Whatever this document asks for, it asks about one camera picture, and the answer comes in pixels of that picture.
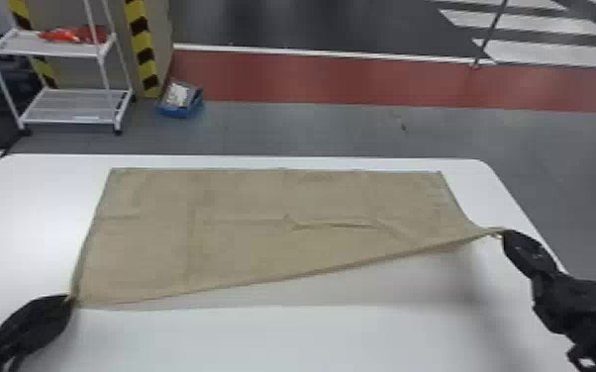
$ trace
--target yellow and black striped pillar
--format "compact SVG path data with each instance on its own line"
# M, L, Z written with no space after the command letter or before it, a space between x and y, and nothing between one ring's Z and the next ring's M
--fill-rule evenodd
M157 64L154 61L152 35L148 26L144 0L125 0L125 17L132 32L132 49L137 57L137 71L144 96L159 97L161 83L157 74Z
M26 0L9 0L9 9L12 11L16 25L19 28L23 30L31 30L33 28L30 22L30 11L28 10ZM45 57L32 57L31 64L35 72L44 79L44 82L49 88L57 88L55 72Z

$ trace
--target red object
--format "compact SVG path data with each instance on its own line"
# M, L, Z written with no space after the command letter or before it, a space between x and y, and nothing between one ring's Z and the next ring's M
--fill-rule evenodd
M82 43L93 44L92 42L92 32L90 31L90 26L81 26L77 28L70 29L74 34L81 39ZM95 26L95 37L97 37L97 43L102 44L106 43L106 40L109 37L109 30L106 26L97 25Z
M109 31L106 26L95 26L97 43L106 43ZM50 42L88 43L93 44L92 32L89 26L62 28L41 32L39 37Z
M40 32L39 37L50 42L81 43L81 39L79 39L70 29L57 28L43 31Z

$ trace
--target gray floor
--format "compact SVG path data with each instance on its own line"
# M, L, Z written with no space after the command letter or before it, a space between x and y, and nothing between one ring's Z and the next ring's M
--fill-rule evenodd
M596 279L596 114L209 103L192 121L151 102L110 129L36 128L12 152L469 157L490 164L566 267Z

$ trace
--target shelf rack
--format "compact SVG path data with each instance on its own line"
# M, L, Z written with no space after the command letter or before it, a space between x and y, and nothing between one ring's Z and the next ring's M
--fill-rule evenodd
M122 134L122 121L125 111L135 97L117 35L111 33L106 42L99 43L92 17L90 0L82 0L92 34L93 44L71 44L50 42L39 38L37 31L21 30L8 13L10 30L0 39L0 55L53 56L67 58L90 58L97 61L104 85L103 89L51 89L38 74L44 88L23 113L19 113L12 96L0 73L0 88L16 119L19 131L24 135L31 132L30 123L42 124L104 124L112 125L117 136ZM113 18L107 0L101 0L109 30L114 30ZM106 72L105 60L109 51L116 46L121 66L125 74L127 89L111 89Z

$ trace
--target white table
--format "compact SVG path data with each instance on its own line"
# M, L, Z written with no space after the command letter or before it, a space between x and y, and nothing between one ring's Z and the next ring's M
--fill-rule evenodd
M465 159L13 155L0 161L0 322L69 288L111 167L441 171L482 226L536 229ZM78 310L24 371L573 371L500 241L335 274ZM147 311L147 309L164 309Z

